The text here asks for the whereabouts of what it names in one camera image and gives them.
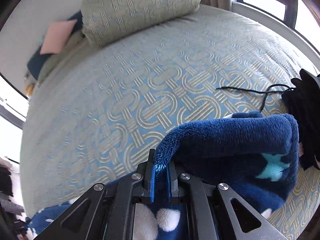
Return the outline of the navy fleece Mickey pants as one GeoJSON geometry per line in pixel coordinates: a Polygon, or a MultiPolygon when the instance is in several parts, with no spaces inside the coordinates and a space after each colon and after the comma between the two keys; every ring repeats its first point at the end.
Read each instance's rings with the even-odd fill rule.
{"type": "Polygon", "coordinates": [[[72,204],[39,211],[29,225],[37,239],[283,239],[267,219],[296,183],[298,139],[289,114],[182,124],[155,148],[153,203],[145,202],[147,160],[72,204]],[[168,196],[171,161],[178,197],[168,196]]]}

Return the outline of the patterned blue grey bedspread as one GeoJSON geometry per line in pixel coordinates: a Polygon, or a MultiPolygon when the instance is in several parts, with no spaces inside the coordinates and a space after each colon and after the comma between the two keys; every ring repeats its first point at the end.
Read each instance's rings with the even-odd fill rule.
{"type": "MultiPolygon", "coordinates": [[[[23,126],[25,209],[72,204],[94,184],[110,184],[147,161],[174,128],[194,121],[289,114],[276,83],[293,87],[314,64],[290,42],[244,16],[207,5],[138,31],[55,68],[31,97],[23,126]]],[[[297,239],[319,206],[319,172],[304,172],[268,222],[297,239]]]]}

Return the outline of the large patterned grey pillow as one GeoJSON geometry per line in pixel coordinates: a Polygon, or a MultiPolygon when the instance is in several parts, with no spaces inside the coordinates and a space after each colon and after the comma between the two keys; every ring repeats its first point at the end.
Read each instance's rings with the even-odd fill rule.
{"type": "Polygon", "coordinates": [[[82,0],[82,32],[105,46],[153,25],[195,12],[201,0],[82,0]]]}

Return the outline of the flat grey pillow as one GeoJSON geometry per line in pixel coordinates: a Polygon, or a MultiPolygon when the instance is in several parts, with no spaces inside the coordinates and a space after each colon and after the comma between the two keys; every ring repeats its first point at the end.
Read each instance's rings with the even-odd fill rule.
{"type": "Polygon", "coordinates": [[[76,31],[71,35],[65,47],[59,54],[51,56],[43,65],[37,80],[37,87],[40,87],[45,79],[51,74],[55,68],[64,66],[67,62],[72,61],[73,57],[80,57],[80,53],[87,53],[92,50],[87,37],[83,32],[76,31]]]}

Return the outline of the black garment with drawstring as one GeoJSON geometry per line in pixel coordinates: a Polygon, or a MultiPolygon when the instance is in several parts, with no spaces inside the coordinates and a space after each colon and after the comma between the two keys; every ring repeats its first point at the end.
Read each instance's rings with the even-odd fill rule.
{"type": "Polygon", "coordinates": [[[268,86],[265,91],[232,86],[223,86],[218,89],[263,94],[260,112],[263,111],[266,99],[270,94],[280,94],[288,113],[298,123],[299,143],[302,147],[299,154],[301,167],[304,170],[312,166],[319,169],[319,75],[315,76],[303,68],[299,75],[300,78],[291,79],[293,87],[276,83],[268,86]]]}

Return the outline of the navy blue headboard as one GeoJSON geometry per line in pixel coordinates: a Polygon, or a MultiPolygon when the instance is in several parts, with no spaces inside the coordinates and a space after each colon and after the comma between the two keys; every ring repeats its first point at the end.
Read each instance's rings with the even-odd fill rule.
{"type": "MultiPolygon", "coordinates": [[[[83,23],[82,23],[81,11],[79,10],[68,19],[68,21],[71,21],[71,20],[77,20],[70,34],[70,35],[73,35],[75,32],[82,29],[83,23]]],[[[27,63],[27,68],[35,80],[38,79],[40,70],[43,67],[44,63],[52,56],[52,54],[41,55],[40,50],[41,50],[41,46],[39,46],[39,48],[35,51],[35,53],[32,55],[32,57],[27,63]]]]}

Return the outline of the pink square cushion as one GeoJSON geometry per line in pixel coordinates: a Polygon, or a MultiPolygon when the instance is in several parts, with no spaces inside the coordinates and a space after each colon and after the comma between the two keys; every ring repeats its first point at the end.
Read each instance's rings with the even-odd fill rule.
{"type": "Polygon", "coordinates": [[[56,21],[49,25],[40,54],[59,54],[64,48],[77,20],[56,21]]]}

